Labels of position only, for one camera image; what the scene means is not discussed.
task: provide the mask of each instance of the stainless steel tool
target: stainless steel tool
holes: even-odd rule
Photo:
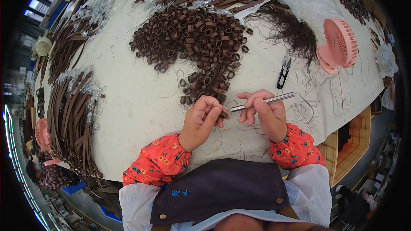
[[[294,92],[290,92],[290,93],[287,93],[287,94],[284,94],[284,95],[278,95],[278,96],[273,97],[273,98],[265,99],[264,101],[265,101],[267,104],[270,104],[270,103],[277,102],[277,101],[280,101],[280,100],[284,100],[284,99],[288,99],[288,98],[293,98],[294,96],[295,96],[295,93],[294,93]],[[244,109],[246,109],[246,108],[244,108],[244,105],[239,105],[239,106],[235,106],[235,107],[233,107],[233,108],[231,108],[231,109],[228,109],[228,111],[236,112],[236,111],[241,111],[241,110],[244,110]]]

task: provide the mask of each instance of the gray floor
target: gray floor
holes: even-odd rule
[[[360,181],[362,176],[364,176],[364,174],[367,172],[368,165],[372,162],[373,159],[377,157],[378,152],[383,146],[385,139],[387,138],[387,135],[390,131],[390,126],[393,122],[393,118],[394,112],[388,110],[387,108],[383,108],[383,114],[373,117],[373,119],[371,120],[371,137],[369,140],[368,151],[337,185],[344,185],[349,189],[352,189]],[[362,182],[357,185],[357,188],[361,187]],[[336,186],[331,188],[333,206],[337,203],[337,199],[335,198],[337,193],[334,192]],[[331,219],[337,214],[337,209],[338,207],[335,207],[331,211]]]
[[[101,228],[102,231],[107,231],[107,230],[112,230],[112,231],[117,231],[117,230],[123,230],[123,225],[122,223],[119,223],[117,221],[114,221],[110,218],[107,218],[103,212],[101,211],[100,207],[97,205],[97,203],[93,202],[91,197],[84,193],[83,190],[80,191],[80,194],[71,194],[68,195],[66,194],[63,190],[59,190],[59,193],[70,203],[72,203],[76,208],[78,208],[80,211],[83,212],[80,213],[78,210],[74,209],[75,213],[77,213],[80,217],[83,217],[87,223],[92,223],[95,222],[99,227]],[[68,206],[70,209],[73,209],[73,207],[68,203]]]

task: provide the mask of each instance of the apron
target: apron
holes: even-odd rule
[[[276,164],[212,160],[161,189],[154,199],[152,230],[174,223],[201,222],[233,209],[276,210],[298,219]]]

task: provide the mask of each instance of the pink fan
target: pink fan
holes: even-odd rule
[[[350,68],[356,63],[358,44],[351,26],[337,18],[325,19],[324,35],[327,45],[317,47],[321,66],[329,74],[334,74],[338,66]]]
[[[34,136],[36,137],[39,146],[46,151],[50,151],[50,136],[48,132],[49,125],[47,124],[47,119],[43,118],[37,121],[36,127],[34,128]],[[61,162],[59,159],[53,158],[50,161],[46,161],[44,164],[46,166],[56,164]]]

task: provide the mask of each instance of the thread snips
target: thread snips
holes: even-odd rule
[[[288,57],[286,57],[284,59],[284,63],[283,66],[281,68],[281,72],[280,75],[278,76],[278,82],[277,82],[277,88],[278,89],[282,89],[285,83],[285,80],[287,78],[288,75],[288,71],[290,70],[290,66],[291,66],[291,59],[289,59]]]

